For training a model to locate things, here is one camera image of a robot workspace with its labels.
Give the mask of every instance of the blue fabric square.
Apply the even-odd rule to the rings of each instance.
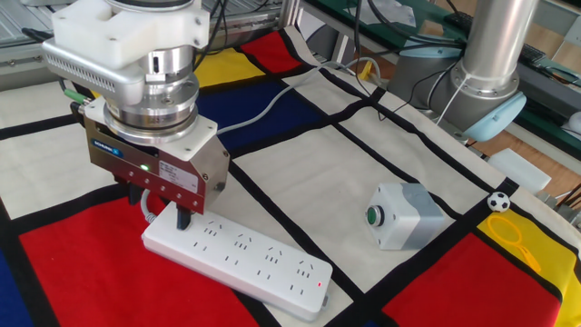
[[[0,327],[33,326],[5,257],[0,253]]]
[[[253,118],[282,90],[283,87],[274,82],[254,84],[216,94],[202,94],[197,105],[200,114],[218,123],[220,129]],[[231,151],[321,119],[320,113],[289,91],[258,122],[222,134],[220,140]]]

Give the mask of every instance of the white power strip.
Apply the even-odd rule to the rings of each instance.
[[[145,247],[307,322],[326,304],[330,264],[215,213],[194,214],[185,231],[176,220],[170,203],[143,233]]]

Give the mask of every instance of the soccer ball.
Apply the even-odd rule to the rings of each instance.
[[[493,212],[503,213],[510,207],[510,200],[508,200],[508,195],[502,192],[492,193],[488,199],[488,207]]]

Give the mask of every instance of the yellow plastic tool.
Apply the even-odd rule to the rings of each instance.
[[[501,237],[500,235],[498,235],[498,233],[494,230],[494,228],[492,228],[492,221],[498,219],[499,221],[502,221],[504,223],[506,223],[507,225],[509,225],[512,229],[515,230],[515,232],[518,235],[518,239],[516,241],[509,241],[504,237]],[[540,264],[538,264],[537,259],[535,259],[535,257],[533,256],[533,254],[525,247],[522,245],[522,241],[523,241],[523,234],[520,232],[520,230],[518,229],[518,227],[516,227],[512,222],[510,222],[507,218],[503,217],[503,216],[499,216],[496,214],[493,214],[491,216],[489,216],[487,218],[487,225],[488,225],[488,229],[501,241],[504,242],[508,245],[512,245],[518,248],[518,250],[523,254],[523,256],[525,257],[525,260],[528,263],[528,266],[531,267],[536,273],[540,273],[541,271],[541,266]]]
[[[367,62],[361,73],[359,73],[359,79],[367,81],[369,79],[369,74],[371,73],[372,66],[373,64],[371,62]]]

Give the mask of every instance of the tablecloth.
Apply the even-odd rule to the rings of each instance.
[[[200,114],[252,118],[315,65],[294,27],[208,56]],[[0,326],[577,326],[581,237],[396,96],[322,69],[259,122],[220,136],[227,187],[210,210],[333,267],[330,302],[296,320],[143,248],[147,226],[89,162],[57,84],[0,94]],[[445,215],[420,251],[381,251],[364,221],[379,183],[422,183]],[[510,196],[542,267],[485,223]],[[154,197],[150,206],[161,211]]]

